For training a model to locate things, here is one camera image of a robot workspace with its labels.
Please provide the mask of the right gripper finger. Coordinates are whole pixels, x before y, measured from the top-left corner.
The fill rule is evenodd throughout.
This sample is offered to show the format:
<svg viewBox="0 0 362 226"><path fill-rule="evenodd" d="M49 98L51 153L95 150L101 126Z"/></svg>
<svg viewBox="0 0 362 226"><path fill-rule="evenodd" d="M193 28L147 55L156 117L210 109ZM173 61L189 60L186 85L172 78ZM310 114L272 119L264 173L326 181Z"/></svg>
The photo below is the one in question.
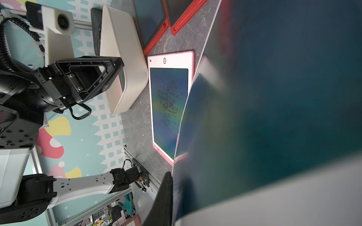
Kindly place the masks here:
<svg viewBox="0 0 362 226"><path fill-rule="evenodd" d="M167 172L143 226L171 226L173 217L173 178Z"/></svg>

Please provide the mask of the red writing tablet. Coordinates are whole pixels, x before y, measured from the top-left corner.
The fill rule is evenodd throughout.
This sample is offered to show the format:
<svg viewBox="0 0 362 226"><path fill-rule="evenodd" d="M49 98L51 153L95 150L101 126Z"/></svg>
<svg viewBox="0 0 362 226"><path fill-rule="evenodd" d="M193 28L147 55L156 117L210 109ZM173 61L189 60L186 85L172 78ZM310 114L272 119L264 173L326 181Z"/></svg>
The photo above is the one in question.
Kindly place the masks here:
<svg viewBox="0 0 362 226"><path fill-rule="evenodd" d="M172 36L175 36L207 0L164 0Z"/></svg>
<svg viewBox="0 0 362 226"><path fill-rule="evenodd" d="M134 0L133 6L140 30L144 55L153 49L170 24L163 0Z"/></svg>

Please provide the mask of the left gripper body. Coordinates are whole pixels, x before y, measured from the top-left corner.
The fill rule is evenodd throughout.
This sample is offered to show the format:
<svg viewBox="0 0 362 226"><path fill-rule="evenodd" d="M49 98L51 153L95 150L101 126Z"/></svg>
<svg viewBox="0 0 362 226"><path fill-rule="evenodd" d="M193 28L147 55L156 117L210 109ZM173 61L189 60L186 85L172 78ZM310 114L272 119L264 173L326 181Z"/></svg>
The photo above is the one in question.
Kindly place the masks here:
<svg viewBox="0 0 362 226"><path fill-rule="evenodd" d="M1 148L32 148L46 112L63 113L74 105L66 80L73 59L23 75L1 75Z"/></svg>

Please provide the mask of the cream plastic storage box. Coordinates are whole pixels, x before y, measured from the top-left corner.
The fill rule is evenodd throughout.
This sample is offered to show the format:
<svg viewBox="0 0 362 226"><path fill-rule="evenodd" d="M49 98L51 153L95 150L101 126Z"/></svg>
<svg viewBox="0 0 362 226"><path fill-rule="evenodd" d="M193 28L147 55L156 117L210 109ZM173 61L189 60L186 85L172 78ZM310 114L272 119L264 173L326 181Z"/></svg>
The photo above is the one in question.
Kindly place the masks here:
<svg viewBox="0 0 362 226"><path fill-rule="evenodd" d="M148 66L133 18L127 12L104 6L100 55L120 57L123 69L106 91L111 114L128 111L148 84Z"/></svg>

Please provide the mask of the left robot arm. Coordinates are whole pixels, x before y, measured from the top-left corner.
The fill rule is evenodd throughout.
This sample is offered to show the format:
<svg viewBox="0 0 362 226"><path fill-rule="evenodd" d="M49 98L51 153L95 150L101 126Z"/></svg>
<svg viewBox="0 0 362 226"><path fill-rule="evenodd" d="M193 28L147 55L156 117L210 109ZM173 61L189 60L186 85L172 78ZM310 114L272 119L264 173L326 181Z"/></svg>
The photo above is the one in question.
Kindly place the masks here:
<svg viewBox="0 0 362 226"><path fill-rule="evenodd" d="M78 198L111 194L139 180L141 169L116 168L96 176L57 178L24 170L47 112L58 114L106 91L124 63L120 57L84 56L58 60L34 71L1 71L1 223L33 219Z"/></svg>

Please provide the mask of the pink writing tablet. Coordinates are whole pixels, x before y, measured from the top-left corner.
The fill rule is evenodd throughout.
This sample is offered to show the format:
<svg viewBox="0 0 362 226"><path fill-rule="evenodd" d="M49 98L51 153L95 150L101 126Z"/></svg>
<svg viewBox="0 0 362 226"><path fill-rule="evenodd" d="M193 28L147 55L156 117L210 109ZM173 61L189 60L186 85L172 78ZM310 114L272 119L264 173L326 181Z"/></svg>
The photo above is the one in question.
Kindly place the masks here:
<svg viewBox="0 0 362 226"><path fill-rule="evenodd" d="M174 165L181 119L194 78L193 51L148 56L152 145Z"/></svg>
<svg viewBox="0 0 362 226"><path fill-rule="evenodd" d="M178 226L361 225L361 1L220 1L176 155Z"/></svg>

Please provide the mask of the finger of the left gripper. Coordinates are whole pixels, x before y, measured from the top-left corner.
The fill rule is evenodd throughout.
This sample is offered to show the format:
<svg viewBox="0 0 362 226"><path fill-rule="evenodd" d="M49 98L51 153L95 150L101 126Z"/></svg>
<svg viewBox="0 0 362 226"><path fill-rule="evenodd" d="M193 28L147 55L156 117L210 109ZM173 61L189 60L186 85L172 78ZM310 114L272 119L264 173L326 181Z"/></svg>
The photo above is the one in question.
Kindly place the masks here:
<svg viewBox="0 0 362 226"><path fill-rule="evenodd" d="M84 103L106 91L124 67L121 57L83 56L55 62L62 96Z"/></svg>

